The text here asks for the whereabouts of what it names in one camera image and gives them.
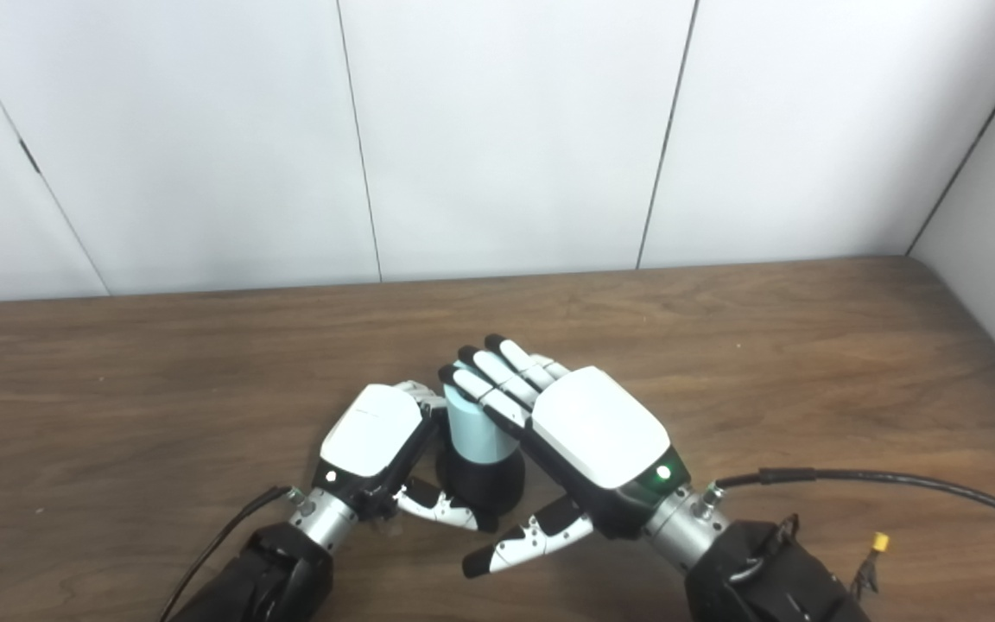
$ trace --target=yellow connector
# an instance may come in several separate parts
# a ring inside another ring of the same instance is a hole
[[[882,534],[881,531],[878,531],[877,534],[873,535],[873,550],[876,550],[877,552],[879,552],[879,554],[883,554],[885,552],[885,549],[888,548],[889,548],[889,536]]]

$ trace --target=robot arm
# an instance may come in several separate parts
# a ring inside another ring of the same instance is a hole
[[[796,520],[730,521],[723,492],[692,491],[667,430],[597,367],[568,371],[500,335],[463,347],[446,385],[521,442],[567,495],[463,560],[478,576],[528,562],[596,530],[649,541],[687,575],[700,622],[865,622],[846,588],[796,542]]]
[[[409,472],[434,437],[443,398],[425,385],[364,387],[320,446],[308,496],[286,522],[254,532],[174,622],[307,622],[328,597],[333,555],[352,527],[398,511],[497,531],[478,513]]]

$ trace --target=light blue cylinder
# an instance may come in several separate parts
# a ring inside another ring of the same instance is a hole
[[[461,369],[465,364],[455,362]],[[517,450],[517,441],[490,421],[477,404],[467,401],[458,389],[443,385],[447,399],[447,426],[455,452],[472,463],[492,464],[508,458]]]

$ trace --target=wooden table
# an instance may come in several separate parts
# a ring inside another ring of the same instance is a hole
[[[904,258],[0,303],[0,619],[152,619],[240,505],[307,483],[365,384],[435,386],[487,332],[609,371],[698,485],[846,466],[995,493],[995,345]],[[503,526],[556,495],[529,477]],[[724,511],[801,513],[802,542],[845,580],[888,532],[877,621],[995,621],[995,511],[856,483],[742,489]],[[261,512],[204,575],[287,515]],[[688,618],[646,543],[596,536],[467,581],[459,559],[488,536],[396,524],[352,532],[317,619]]]

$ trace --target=white robotic hand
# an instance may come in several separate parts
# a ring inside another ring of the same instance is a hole
[[[547,555],[594,530],[646,536],[682,570],[711,546],[727,521],[715,501],[694,495],[690,473],[663,425],[597,367],[569,371],[527,354],[501,335],[486,350],[466,346],[440,379],[482,407],[498,427],[563,486],[567,495],[527,524],[463,560],[478,576]]]
[[[352,526],[395,512],[480,531],[497,531],[478,513],[409,472],[445,415],[445,399],[406,381],[368,384],[320,445],[313,491],[289,519],[332,552]]]

